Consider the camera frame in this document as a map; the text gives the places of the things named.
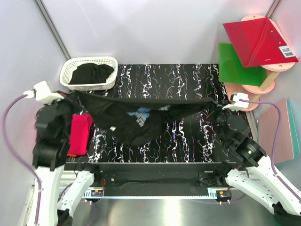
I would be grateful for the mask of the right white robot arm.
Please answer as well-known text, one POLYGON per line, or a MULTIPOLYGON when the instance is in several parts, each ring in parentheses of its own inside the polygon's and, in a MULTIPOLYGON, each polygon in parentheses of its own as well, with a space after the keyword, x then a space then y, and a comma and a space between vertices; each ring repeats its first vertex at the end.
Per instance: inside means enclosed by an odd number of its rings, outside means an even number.
POLYGON ((232 94, 230 101, 218 104, 219 110, 208 116, 215 122, 220 144, 236 157, 247 173, 260 181, 258 184, 227 162, 214 170, 212 180, 220 186, 234 187, 256 200, 273 214, 279 226, 301 224, 301 192, 275 166, 274 159, 248 137, 250 127, 239 115, 227 115, 247 108, 251 101, 245 93, 232 94))

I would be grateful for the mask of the black printed t-shirt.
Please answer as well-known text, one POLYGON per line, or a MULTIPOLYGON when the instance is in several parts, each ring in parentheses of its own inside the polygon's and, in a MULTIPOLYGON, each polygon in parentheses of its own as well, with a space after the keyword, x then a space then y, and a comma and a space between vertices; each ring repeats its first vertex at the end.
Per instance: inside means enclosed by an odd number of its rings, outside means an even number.
POLYGON ((207 108, 214 99, 194 100, 104 97, 84 91, 66 95, 78 108, 87 111, 96 126, 110 130, 116 139, 128 146, 144 145, 166 129, 207 108))

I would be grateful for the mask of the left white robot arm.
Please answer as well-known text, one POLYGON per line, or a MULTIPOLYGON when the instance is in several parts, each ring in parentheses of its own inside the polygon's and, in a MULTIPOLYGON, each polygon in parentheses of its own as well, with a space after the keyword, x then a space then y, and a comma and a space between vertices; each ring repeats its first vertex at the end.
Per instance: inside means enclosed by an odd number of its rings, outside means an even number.
POLYGON ((70 226, 85 191, 101 182, 100 167, 82 164, 75 181, 64 196, 59 185, 70 145, 71 121, 78 105, 61 92, 53 92, 46 81, 33 87, 36 101, 43 107, 36 114, 36 144, 33 167, 37 176, 29 226, 70 226))

